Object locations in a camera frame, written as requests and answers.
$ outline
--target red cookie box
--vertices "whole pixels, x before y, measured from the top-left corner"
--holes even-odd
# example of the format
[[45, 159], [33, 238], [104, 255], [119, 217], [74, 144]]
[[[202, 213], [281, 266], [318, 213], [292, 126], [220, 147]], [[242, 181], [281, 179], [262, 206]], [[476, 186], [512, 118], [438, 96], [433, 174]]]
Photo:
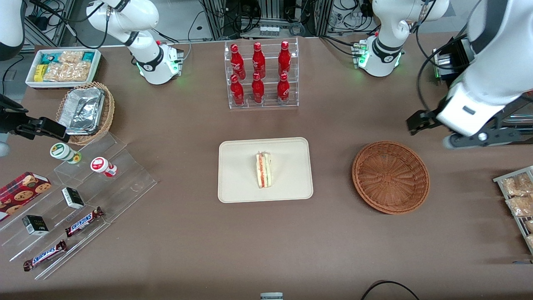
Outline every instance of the red cookie box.
[[0, 222], [51, 186], [48, 178], [25, 172], [8, 185], [0, 188]]

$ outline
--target clear acrylic shelf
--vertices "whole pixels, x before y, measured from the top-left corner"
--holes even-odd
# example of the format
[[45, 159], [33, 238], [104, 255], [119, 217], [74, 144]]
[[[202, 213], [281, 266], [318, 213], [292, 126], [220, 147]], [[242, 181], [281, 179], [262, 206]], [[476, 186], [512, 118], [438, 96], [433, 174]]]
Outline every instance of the clear acrylic shelf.
[[[285, 105], [280, 105], [278, 103], [278, 55], [281, 50], [281, 42], [289, 42], [289, 52], [290, 52], [290, 72], [288, 73], [287, 81], [290, 84], [289, 90], [289, 101]], [[231, 81], [230, 76], [233, 74], [231, 69], [231, 51], [229, 47], [231, 44], [237, 44], [239, 46], [239, 52], [244, 59], [244, 69], [246, 71], [246, 78], [241, 80], [240, 83], [244, 88], [244, 101], [243, 106], [236, 106], [231, 95]], [[261, 48], [265, 54], [266, 62], [266, 77], [263, 78], [263, 83], [265, 86], [265, 100], [262, 104], [257, 104], [253, 100], [252, 93], [252, 74], [254, 73], [254, 68], [252, 64], [252, 56], [254, 55], [254, 47], [249, 41], [231, 41], [225, 43], [224, 48], [224, 65], [226, 72], [226, 85], [228, 86], [228, 103], [231, 109], [250, 109], [250, 108], [284, 108], [284, 107], [295, 107], [300, 104], [299, 98], [299, 64], [298, 64], [298, 39], [297, 38], [286, 38], [286, 39], [265, 39], [261, 40]]]
[[[108, 133], [80, 149], [82, 161], [78, 164], [64, 162], [56, 167], [48, 175], [53, 184], [48, 193], [35, 199], [35, 203], [26, 205], [28, 208], [19, 209], [16, 215], [6, 220], [8, 223], [2, 224], [0, 242], [10, 261], [19, 264], [22, 271], [26, 260], [65, 240], [68, 247], [66, 253], [57, 254], [28, 272], [35, 279], [46, 279], [150, 190], [157, 182], [133, 159], [125, 146]], [[117, 166], [118, 172], [114, 177], [106, 177], [91, 170], [89, 164], [97, 156], [103, 156]], [[61, 193], [66, 186], [79, 191], [85, 202], [82, 209], [67, 206]], [[98, 206], [104, 215], [67, 238], [65, 228], [69, 228]], [[25, 215], [42, 216], [50, 232], [44, 236], [29, 235], [22, 223]]]

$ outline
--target wicker basket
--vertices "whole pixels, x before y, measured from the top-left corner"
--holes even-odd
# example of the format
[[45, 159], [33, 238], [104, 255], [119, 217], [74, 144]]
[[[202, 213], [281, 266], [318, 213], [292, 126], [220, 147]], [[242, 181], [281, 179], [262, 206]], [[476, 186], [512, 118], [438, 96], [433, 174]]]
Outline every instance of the wicker basket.
[[365, 146], [353, 161], [352, 179], [363, 200], [392, 215], [414, 211], [430, 190], [429, 173], [422, 159], [393, 141]]
[[[102, 116], [100, 117], [100, 127], [98, 128], [98, 131], [96, 134], [91, 136], [70, 136], [69, 143], [76, 144], [79, 146], [85, 146], [89, 142], [103, 137], [106, 132], [109, 131], [109, 128], [111, 127], [111, 123], [113, 122], [113, 113], [115, 113], [115, 100], [113, 99], [113, 95], [109, 92], [107, 87], [101, 83], [98, 82], [91, 82], [89, 84], [83, 84], [80, 86], [75, 87], [74, 89], [88, 89], [88, 88], [100, 88], [104, 90], [106, 93], [106, 98], [104, 99], [104, 107], [102, 109]], [[65, 104], [65, 100], [67, 99], [67, 95], [63, 97], [63, 101], [61, 101], [61, 104], [59, 105], [58, 112], [55, 115], [55, 121], [59, 121], [59, 117], [61, 116], [61, 112], [63, 111], [63, 105]]]

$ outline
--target white tray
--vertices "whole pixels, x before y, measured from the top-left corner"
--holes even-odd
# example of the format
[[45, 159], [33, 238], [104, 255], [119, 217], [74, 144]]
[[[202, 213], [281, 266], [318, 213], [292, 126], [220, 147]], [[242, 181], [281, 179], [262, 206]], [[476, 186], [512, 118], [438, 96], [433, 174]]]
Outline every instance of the white tray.
[[[69, 81], [69, 82], [35, 82], [34, 75], [37, 65], [41, 63], [43, 55], [51, 53], [59, 53], [63, 51], [83, 51], [83, 52], [94, 52], [94, 57], [91, 62], [91, 68], [89, 69], [89, 75], [87, 76], [86, 81]], [[100, 63], [101, 53], [96, 49], [87, 49], [87, 48], [64, 48], [64, 49], [49, 49], [49, 50], [39, 50], [35, 53], [34, 61], [31, 64], [30, 71], [28, 76], [26, 76], [26, 84], [34, 89], [61, 89], [61, 88], [73, 88], [86, 83], [91, 83], [96, 75], [96, 70], [98, 69], [98, 64]]]
[[[258, 152], [272, 155], [272, 186], [259, 188]], [[308, 199], [313, 196], [309, 143], [304, 138], [225, 141], [219, 147], [219, 200], [224, 203]]]

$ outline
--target small bottle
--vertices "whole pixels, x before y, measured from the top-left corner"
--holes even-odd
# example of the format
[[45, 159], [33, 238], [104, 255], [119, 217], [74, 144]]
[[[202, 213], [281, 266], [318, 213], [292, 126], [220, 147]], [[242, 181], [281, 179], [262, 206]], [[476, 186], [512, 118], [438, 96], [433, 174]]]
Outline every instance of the small bottle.
[[231, 85], [230, 90], [231, 94], [233, 96], [233, 102], [235, 102], [235, 105], [237, 106], [243, 106], [244, 105], [244, 89], [243, 86], [239, 82], [239, 78], [235, 74], [231, 74]]
[[66, 161], [70, 164], [78, 163], [82, 160], [82, 154], [71, 149], [65, 143], [56, 143], [50, 148], [50, 155], [58, 160]]
[[258, 72], [254, 73], [254, 82], [252, 82], [252, 90], [254, 91], [255, 103], [263, 103], [265, 100], [265, 85], [263, 84], [261, 76]]
[[289, 88], [290, 84], [287, 82], [287, 73], [282, 73], [279, 76], [278, 82], [278, 103], [285, 105], [289, 102]]
[[265, 54], [261, 50], [261, 43], [254, 43], [254, 56], [252, 57], [252, 62], [254, 64], [254, 72], [259, 73], [261, 79], [265, 78], [267, 75], [267, 66], [265, 63]]
[[91, 170], [96, 173], [102, 173], [107, 177], [113, 177], [117, 174], [117, 166], [111, 164], [103, 157], [97, 157], [91, 162]]
[[278, 56], [278, 73], [281, 76], [282, 73], [289, 73], [290, 71], [290, 52], [289, 42], [281, 42], [281, 51]]
[[240, 80], [246, 78], [246, 71], [244, 70], [244, 59], [243, 56], [239, 53], [239, 47], [236, 44], [230, 46], [231, 49], [231, 68], [233, 73], [239, 76]]

